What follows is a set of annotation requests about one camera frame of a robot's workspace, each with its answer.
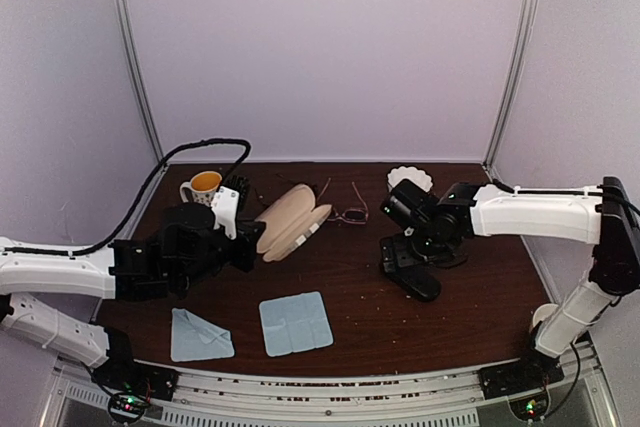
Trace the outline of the brown plaid glasses case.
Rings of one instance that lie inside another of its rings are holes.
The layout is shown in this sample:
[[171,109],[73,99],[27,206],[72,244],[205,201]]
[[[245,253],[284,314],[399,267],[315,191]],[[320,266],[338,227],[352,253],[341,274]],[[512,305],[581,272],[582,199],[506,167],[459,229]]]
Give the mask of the brown plaid glasses case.
[[256,217],[265,224],[257,253],[267,263],[282,261],[317,232],[332,212],[331,204],[317,204],[309,186],[295,185]]

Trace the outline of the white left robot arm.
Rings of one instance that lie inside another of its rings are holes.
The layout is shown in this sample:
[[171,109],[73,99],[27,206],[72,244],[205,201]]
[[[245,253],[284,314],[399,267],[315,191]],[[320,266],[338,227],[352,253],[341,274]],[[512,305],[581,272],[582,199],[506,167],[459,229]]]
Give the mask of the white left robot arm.
[[82,322],[37,299],[39,293],[143,302],[184,298],[226,265],[254,266],[261,221],[234,220],[201,204],[167,209],[143,240],[113,240],[77,251],[1,241],[1,329],[86,365],[104,369],[123,391],[144,380],[126,334]]

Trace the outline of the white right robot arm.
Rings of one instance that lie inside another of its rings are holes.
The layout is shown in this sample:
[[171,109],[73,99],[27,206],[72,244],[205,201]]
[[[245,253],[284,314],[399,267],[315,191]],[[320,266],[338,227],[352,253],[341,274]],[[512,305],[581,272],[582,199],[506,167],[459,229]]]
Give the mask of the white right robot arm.
[[522,388],[535,387],[550,373],[550,359],[563,354],[610,305],[639,288],[639,211],[616,177],[573,189],[456,183],[442,197],[403,179],[381,210],[401,229],[381,241],[385,274],[424,301],[440,289],[428,268],[464,263],[459,247],[465,239],[534,236],[592,246],[590,269],[560,306],[535,323],[533,351],[513,366],[513,380]]

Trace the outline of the dark tortoiseshell sunglasses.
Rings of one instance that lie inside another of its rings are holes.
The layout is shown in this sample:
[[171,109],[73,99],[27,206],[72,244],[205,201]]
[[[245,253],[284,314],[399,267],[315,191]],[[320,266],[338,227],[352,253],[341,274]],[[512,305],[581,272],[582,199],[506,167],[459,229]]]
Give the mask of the dark tortoiseshell sunglasses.
[[282,173],[275,173],[274,176],[278,183],[278,187],[275,189],[269,188],[267,190],[260,190],[257,187],[253,188],[256,201],[263,209],[267,209],[272,206],[284,194],[298,185],[297,181],[294,181]]

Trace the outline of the white floral mug yellow inside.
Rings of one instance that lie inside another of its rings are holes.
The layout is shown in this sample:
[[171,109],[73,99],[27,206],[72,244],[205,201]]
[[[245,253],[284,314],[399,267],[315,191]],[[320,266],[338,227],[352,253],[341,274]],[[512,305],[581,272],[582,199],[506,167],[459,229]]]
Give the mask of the white floral mug yellow inside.
[[180,199],[183,203],[197,203],[210,207],[222,180],[223,177],[219,172],[199,172],[180,185]]

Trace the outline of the white fluted ceramic bowl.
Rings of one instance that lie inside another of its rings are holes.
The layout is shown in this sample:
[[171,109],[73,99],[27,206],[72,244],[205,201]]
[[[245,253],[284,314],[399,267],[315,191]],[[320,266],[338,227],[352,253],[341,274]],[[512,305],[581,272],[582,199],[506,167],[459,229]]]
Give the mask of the white fluted ceramic bowl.
[[392,168],[386,176],[387,190],[400,193],[430,193],[433,187],[432,177],[416,166],[398,166]]

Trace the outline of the flat light blue cloth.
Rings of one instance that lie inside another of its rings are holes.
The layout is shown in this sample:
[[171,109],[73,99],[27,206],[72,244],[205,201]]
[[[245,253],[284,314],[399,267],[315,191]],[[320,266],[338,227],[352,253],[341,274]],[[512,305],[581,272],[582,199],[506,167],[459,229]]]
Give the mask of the flat light blue cloth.
[[334,343],[323,297],[318,291],[262,301],[259,314],[269,357],[321,349]]

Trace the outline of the folded light blue cloth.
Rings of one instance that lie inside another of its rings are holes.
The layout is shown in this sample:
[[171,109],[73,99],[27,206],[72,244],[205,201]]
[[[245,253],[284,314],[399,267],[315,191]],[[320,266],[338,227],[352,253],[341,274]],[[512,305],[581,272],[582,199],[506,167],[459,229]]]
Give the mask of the folded light blue cloth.
[[227,359],[234,355],[229,330],[186,309],[172,309],[170,358],[173,362]]

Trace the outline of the white paper cup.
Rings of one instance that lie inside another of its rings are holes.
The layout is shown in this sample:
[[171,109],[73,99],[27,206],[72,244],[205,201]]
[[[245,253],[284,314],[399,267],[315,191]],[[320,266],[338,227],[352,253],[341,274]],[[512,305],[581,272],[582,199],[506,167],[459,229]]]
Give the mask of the white paper cup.
[[545,303],[539,306],[532,315],[529,331],[532,332],[541,322],[550,317],[557,308],[558,305],[555,303]]

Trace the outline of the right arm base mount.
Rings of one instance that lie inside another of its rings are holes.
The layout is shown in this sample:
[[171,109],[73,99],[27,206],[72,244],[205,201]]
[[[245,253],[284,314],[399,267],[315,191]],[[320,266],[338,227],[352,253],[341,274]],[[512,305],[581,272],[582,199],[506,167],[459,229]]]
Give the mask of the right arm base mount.
[[485,400],[506,398],[516,419],[532,423],[551,411],[549,387],[565,375],[558,364],[549,367],[518,360],[483,367],[478,377]]

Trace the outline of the front aluminium rail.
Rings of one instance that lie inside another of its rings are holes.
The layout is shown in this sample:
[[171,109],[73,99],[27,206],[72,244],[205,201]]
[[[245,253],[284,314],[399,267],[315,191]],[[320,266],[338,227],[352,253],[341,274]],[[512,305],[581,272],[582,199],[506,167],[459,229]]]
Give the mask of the front aluminium rail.
[[541,391],[488,398],[478,367],[364,377],[277,377],[179,368],[171,400],[142,426],[526,426],[528,399],[550,402],[544,426],[618,426],[593,349],[561,360],[564,379]]

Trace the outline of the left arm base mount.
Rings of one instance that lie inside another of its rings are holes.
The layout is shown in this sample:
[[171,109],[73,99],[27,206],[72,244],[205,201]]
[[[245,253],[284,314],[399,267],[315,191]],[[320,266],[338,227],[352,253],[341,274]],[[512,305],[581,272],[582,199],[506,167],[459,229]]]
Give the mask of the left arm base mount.
[[106,411],[113,421],[130,425],[140,421],[154,401],[171,401],[179,373],[174,369],[135,363],[132,370],[106,364],[88,373],[108,397]]

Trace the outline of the left aluminium frame post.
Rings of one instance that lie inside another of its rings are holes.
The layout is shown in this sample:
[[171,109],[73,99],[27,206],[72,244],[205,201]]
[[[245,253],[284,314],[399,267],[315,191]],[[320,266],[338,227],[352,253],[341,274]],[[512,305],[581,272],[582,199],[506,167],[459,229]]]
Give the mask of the left aluminium frame post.
[[141,64],[135,45],[128,1],[113,0],[113,2],[124,48],[127,71],[133,88],[136,106],[141,117],[143,131],[153,157],[156,161],[159,161],[163,157],[164,151],[162,149],[158,130],[151,112],[148,94],[143,79]]

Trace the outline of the aluminium frame post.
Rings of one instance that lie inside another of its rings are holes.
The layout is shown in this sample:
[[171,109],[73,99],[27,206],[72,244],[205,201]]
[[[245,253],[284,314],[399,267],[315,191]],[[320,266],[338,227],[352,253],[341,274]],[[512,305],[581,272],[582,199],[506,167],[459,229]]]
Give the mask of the aluminium frame post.
[[143,131],[153,157],[156,161],[159,161],[163,157],[164,151],[162,149],[158,130],[151,112],[148,94],[143,79],[141,64],[135,45],[128,1],[113,0],[113,2],[124,48],[127,71],[133,88],[136,106],[141,117]]
[[514,106],[517,89],[525,64],[527,47],[536,19],[539,0],[522,0],[515,41],[507,76],[500,99],[497,117],[490,137],[489,145],[482,163],[490,176],[497,175],[496,160],[500,146],[506,134],[509,117]]

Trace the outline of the right aluminium frame post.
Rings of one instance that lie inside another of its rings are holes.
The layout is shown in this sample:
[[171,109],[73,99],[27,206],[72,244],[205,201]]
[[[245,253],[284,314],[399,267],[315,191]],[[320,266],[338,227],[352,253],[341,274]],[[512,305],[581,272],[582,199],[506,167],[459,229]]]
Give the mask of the right aluminium frame post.
[[517,89],[525,64],[527,47],[536,19],[539,0],[522,0],[515,41],[507,76],[500,99],[497,117],[490,137],[489,145],[482,163],[490,176],[497,175],[496,160],[500,146],[506,134],[509,117],[514,106]]

